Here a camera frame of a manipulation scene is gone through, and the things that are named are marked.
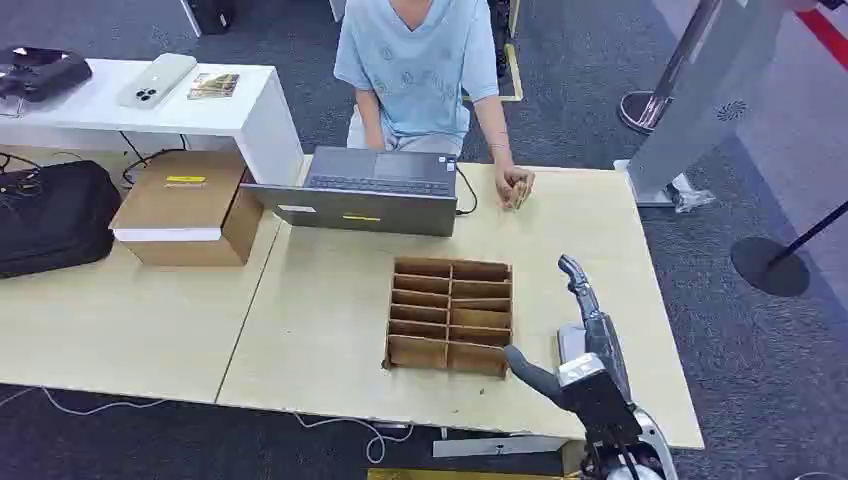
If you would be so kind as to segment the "person's left hand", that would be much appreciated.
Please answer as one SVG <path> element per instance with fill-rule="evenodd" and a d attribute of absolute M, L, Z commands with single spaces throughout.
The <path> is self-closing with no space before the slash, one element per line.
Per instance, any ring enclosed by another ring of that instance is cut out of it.
<path fill-rule="evenodd" d="M 530 197 L 535 173 L 517 166 L 496 166 L 495 188 L 505 209 L 519 210 Z"/>

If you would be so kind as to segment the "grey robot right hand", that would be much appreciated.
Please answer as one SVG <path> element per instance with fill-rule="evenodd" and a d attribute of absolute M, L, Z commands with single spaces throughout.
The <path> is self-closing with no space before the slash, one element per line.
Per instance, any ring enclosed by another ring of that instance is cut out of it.
<path fill-rule="evenodd" d="M 586 272 L 572 257 L 563 254 L 559 269 L 568 276 L 567 289 L 577 300 L 582 325 L 563 327 L 558 333 L 561 347 L 567 340 L 579 340 L 583 347 L 558 367 L 555 373 L 527 361 L 520 350 L 504 348 L 507 364 L 522 382 L 560 408 L 578 413 L 590 401 L 600 403 L 607 412 L 632 405 L 631 390 L 623 352 L 610 316 L 602 311 Z"/>

